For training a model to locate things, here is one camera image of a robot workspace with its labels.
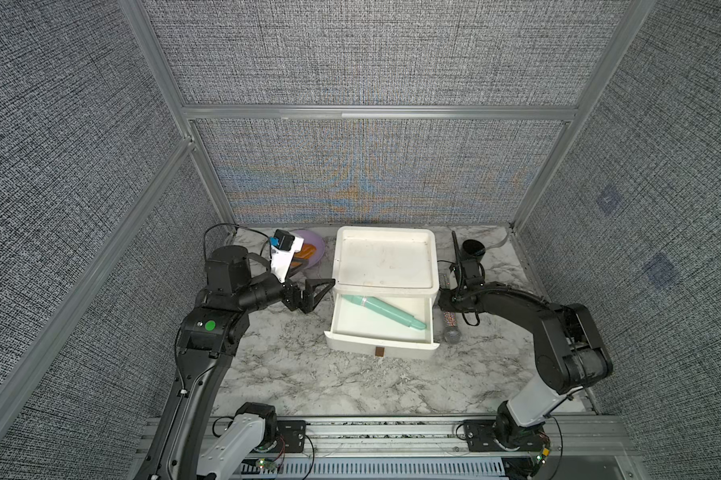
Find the glittery silver microphone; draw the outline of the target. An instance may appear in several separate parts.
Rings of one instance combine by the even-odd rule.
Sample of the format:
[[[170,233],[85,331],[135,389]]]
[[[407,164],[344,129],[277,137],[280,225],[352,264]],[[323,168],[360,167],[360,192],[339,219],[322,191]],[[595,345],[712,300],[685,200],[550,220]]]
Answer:
[[[443,340],[448,344],[458,344],[461,340],[461,332],[453,312],[441,312],[443,317]]]

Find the mint green tube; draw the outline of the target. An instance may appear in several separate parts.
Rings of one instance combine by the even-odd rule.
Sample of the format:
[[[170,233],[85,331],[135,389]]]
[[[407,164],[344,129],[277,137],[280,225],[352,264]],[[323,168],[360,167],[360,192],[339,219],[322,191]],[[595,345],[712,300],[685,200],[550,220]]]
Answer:
[[[376,297],[368,297],[361,295],[344,295],[342,296],[342,298],[354,305],[366,308],[405,327],[419,331],[426,330],[426,324],[424,322],[418,320],[413,315],[403,310],[400,310],[399,308],[388,304]]]

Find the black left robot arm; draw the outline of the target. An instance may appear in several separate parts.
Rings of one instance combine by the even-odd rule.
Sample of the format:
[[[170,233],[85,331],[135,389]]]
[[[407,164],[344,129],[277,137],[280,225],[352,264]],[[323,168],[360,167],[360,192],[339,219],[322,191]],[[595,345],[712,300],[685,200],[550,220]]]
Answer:
[[[228,479],[254,451],[272,452],[280,443],[276,408],[248,402],[208,449],[202,447],[212,406],[250,314],[281,303],[310,313],[334,288],[332,278],[298,285],[270,270],[252,274],[266,260],[238,245],[220,247],[206,259],[206,287],[174,338],[174,384],[138,479]]]

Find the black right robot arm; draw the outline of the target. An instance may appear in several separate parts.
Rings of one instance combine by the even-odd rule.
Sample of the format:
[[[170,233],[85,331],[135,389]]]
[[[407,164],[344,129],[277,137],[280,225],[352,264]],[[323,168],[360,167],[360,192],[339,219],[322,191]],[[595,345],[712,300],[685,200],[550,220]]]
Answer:
[[[532,335],[535,374],[526,386],[496,410],[494,442],[505,451],[517,451],[540,438],[545,420],[572,394],[613,372],[607,352],[589,310],[582,304],[561,305],[525,290],[485,279],[478,257],[461,248],[451,234],[455,261],[453,287],[442,287],[438,308],[467,319],[482,314],[500,317]]]

